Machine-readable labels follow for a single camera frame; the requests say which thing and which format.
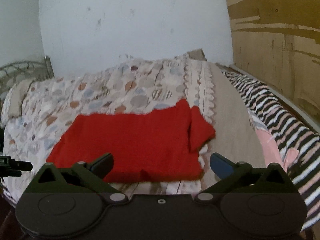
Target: silver bolt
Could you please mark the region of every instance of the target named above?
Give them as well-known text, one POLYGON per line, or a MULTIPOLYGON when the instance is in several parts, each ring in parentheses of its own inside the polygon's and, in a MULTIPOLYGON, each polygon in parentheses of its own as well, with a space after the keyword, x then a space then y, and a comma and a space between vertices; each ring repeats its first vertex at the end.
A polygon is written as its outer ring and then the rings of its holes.
POLYGON ((210 193, 200 193, 198 195, 198 199, 202 201, 209 201, 213 199, 213 196, 210 193))
POLYGON ((113 193, 110 195, 112 201, 122 201, 125 199, 125 195, 122 193, 113 193))

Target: folded red garment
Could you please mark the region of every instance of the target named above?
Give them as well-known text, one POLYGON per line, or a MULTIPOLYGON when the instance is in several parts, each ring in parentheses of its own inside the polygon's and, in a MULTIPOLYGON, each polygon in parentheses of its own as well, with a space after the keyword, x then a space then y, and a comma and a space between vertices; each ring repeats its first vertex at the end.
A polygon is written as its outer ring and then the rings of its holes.
POLYGON ((149 114, 79 115, 47 162, 58 168, 114 157, 106 182, 194 180, 201 175, 199 149, 215 130, 185 99, 149 114))

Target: wooden panel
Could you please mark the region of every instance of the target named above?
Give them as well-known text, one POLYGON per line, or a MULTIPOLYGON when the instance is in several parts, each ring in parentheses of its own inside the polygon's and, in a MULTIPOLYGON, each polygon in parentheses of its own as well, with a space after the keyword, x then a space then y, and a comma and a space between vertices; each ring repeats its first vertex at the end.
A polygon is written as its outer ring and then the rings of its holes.
POLYGON ((320 0, 227 0, 234 63, 320 123, 320 0))

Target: striped blanket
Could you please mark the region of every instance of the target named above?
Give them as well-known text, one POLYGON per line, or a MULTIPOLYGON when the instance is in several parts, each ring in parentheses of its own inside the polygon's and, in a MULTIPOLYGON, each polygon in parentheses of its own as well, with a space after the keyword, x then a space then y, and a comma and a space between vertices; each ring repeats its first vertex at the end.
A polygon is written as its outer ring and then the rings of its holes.
POLYGON ((268 127, 282 158, 288 149, 300 153, 288 169, 288 175, 304 199, 308 216, 302 231, 320 219, 320 136, 286 111, 268 86, 256 79, 234 72, 224 72, 242 100, 268 127))

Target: wall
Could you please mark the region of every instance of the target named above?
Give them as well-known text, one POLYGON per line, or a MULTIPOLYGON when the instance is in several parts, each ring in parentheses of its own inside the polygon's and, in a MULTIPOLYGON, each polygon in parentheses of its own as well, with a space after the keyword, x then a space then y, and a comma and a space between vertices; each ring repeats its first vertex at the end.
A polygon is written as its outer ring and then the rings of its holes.
POLYGON ((230 64, 226 0, 39 0, 44 51, 56 75, 113 67, 119 55, 174 57, 203 48, 230 64))
POLYGON ((43 57, 39 0, 0 0, 0 66, 43 57))
POLYGON ((235 65, 320 122, 320 0, 227 0, 235 65))

